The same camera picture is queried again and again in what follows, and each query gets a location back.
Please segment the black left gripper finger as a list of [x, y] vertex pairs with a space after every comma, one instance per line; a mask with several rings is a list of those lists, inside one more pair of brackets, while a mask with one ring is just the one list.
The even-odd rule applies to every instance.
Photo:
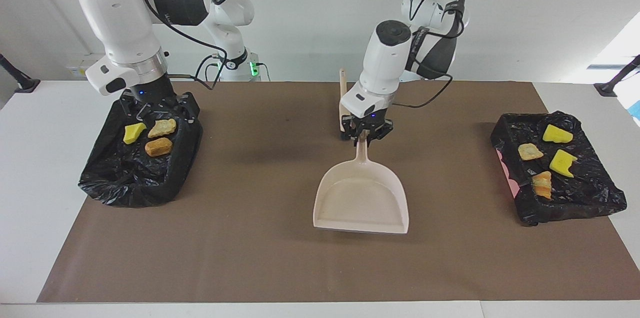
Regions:
[[361, 119], [355, 116], [342, 116], [342, 140], [352, 140], [353, 146], [357, 146], [361, 135]]
[[366, 129], [366, 146], [370, 146], [373, 140], [381, 140], [388, 135], [394, 129], [393, 121], [384, 120], [384, 123], [381, 123], [377, 126], [370, 126], [370, 128]]

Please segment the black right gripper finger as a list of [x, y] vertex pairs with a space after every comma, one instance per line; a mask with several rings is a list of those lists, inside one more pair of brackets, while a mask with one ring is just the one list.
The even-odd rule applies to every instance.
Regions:
[[176, 96], [176, 117], [187, 123], [195, 123], [201, 112], [192, 92], [185, 92]]
[[133, 95], [121, 95], [119, 97], [119, 103], [126, 117], [136, 119], [138, 122], [144, 121], [144, 113], [141, 115], [141, 111], [146, 108], [146, 103], [143, 103], [136, 99]]

